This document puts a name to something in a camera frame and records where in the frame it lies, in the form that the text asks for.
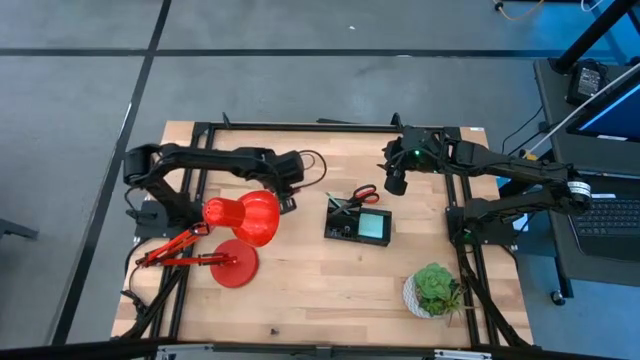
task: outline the scissors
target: scissors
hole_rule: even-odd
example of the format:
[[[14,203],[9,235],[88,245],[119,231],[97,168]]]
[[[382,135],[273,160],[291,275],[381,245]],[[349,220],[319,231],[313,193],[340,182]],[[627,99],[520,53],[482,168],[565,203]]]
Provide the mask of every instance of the scissors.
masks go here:
[[[376,186],[373,184],[367,184],[355,189],[353,191],[353,196],[351,196],[351,198],[347,200],[347,202],[342,204],[342,206],[334,210],[331,215],[339,214],[354,206],[377,203],[378,200],[380,200],[380,195],[376,193],[376,190],[378,190],[378,188],[376,188]]]

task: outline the scissors handle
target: scissors handle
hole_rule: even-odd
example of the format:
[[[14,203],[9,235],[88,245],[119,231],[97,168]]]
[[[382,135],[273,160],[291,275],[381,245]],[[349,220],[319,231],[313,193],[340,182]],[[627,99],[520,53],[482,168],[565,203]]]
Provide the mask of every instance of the scissors handle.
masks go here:
[[[353,201],[358,203],[375,204],[380,200],[380,195],[376,193],[376,186],[367,184],[353,191]]]

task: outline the gray carpet floor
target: gray carpet floor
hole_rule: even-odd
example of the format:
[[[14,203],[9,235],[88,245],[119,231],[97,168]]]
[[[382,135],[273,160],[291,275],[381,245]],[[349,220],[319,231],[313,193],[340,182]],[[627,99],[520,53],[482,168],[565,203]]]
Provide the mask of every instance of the gray carpet floor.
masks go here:
[[[146,48],[160,6],[160,0],[5,0],[0,48]],[[505,8],[517,15],[530,6]],[[160,48],[562,50],[593,19],[575,4],[547,4],[511,22],[491,1],[182,0],[172,4]],[[638,55],[640,38],[627,19],[612,36],[626,56]],[[594,49],[609,47],[601,40]],[[2,348],[46,341],[141,64],[140,57],[0,56],[0,218],[40,230],[35,242],[0,241]],[[399,112],[407,124],[484,127],[499,150],[539,106],[530,59],[156,58],[129,147],[158,141],[167,120],[220,121],[222,111],[235,122],[325,117],[367,124],[386,124]],[[110,334],[134,229],[124,214],[125,190],[119,180],[71,342]],[[576,298],[556,307],[548,298],[557,287],[553,261],[520,256],[519,262],[537,344],[640,358],[640,289],[575,281]]]

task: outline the red desk lamp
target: red desk lamp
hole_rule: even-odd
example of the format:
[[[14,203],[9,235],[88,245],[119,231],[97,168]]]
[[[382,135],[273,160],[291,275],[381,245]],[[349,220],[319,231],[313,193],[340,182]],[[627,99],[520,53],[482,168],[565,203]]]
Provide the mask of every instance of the red desk lamp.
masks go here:
[[[220,244],[214,254],[235,258],[211,264],[211,275],[222,286],[245,285],[258,271],[258,253],[254,247],[266,245],[280,222],[278,199],[266,191],[253,191],[238,200],[213,198],[202,208],[204,221],[210,226],[230,227],[237,239]]]
[[[198,223],[165,245],[136,260],[142,267],[209,265],[211,275],[222,286],[236,288],[247,284],[258,271],[254,247],[266,245],[280,222],[280,204],[275,195],[253,191],[238,200],[213,198],[202,209],[205,223]],[[230,227],[237,239],[220,244],[215,252],[192,258],[173,258],[184,248],[206,236],[215,226]]]

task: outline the laptop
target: laptop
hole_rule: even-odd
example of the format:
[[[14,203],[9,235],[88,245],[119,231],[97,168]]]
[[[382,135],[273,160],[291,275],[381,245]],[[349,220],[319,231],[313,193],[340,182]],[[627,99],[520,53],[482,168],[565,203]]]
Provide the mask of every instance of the laptop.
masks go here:
[[[567,127],[567,132],[602,141],[640,142],[640,71],[594,103]],[[640,153],[620,156],[640,161]],[[590,256],[640,262],[640,178],[624,174],[584,177],[591,184],[591,210],[570,216],[580,251]]]

